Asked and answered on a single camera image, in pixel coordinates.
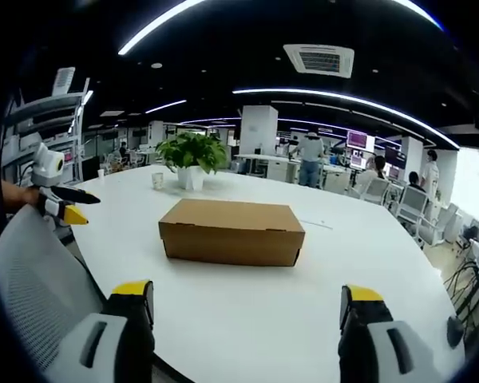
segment white flower pot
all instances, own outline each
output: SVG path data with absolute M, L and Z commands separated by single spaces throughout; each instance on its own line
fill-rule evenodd
M 200 192 L 204 183 L 206 172 L 200 166 L 190 166 L 189 168 L 178 168 L 177 179 L 179 186 L 186 190 Z

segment potted plant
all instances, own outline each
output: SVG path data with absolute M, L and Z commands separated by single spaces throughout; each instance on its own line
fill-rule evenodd
M 204 173 L 216 172 L 227 161 L 225 148 L 219 140 L 189 132 L 160 142 L 156 152 L 171 172 L 177 169 L 179 185 L 187 190 L 202 190 Z

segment ceiling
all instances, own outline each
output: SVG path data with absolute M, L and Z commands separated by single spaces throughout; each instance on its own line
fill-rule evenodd
M 272 105 L 280 118 L 381 137 L 416 134 L 439 148 L 452 147 L 419 124 L 367 105 L 308 94 L 232 91 L 289 88 L 346 94 L 438 129 L 474 124 L 479 115 L 479 77 L 446 24 L 458 20 L 428 2 L 419 4 L 431 7 L 426 9 L 443 20 L 445 32 L 391 0 L 207 0 L 151 32 L 126 55 L 117 54 L 142 27 L 181 2 L 87 2 L 58 19 L 49 33 L 39 34 L 21 82 L 24 98 L 46 97 L 57 69 L 75 66 L 75 90 L 90 77 L 94 91 L 85 106 L 84 129 L 238 117 L 243 105 Z M 284 51 L 286 44 L 353 49 L 351 78 L 298 73 Z M 153 69 L 153 63 L 163 66 Z M 144 113 L 180 100 L 187 102 Z M 125 112 L 100 117 L 106 110 Z M 285 121 L 279 126 L 309 128 Z M 447 136 L 460 145 L 479 146 L 475 133 Z

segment brown cardboard box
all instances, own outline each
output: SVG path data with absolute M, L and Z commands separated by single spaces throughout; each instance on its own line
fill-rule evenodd
M 159 222 L 169 258 L 294 266 L 305 231 L 285 205 L 182 199 Z

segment ceiling air conditioner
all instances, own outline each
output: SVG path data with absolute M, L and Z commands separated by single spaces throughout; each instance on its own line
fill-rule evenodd
M 325 74 L 350 78 L 354 51 L 332 45 L 288 44 L 287 56 L 299 73 Z

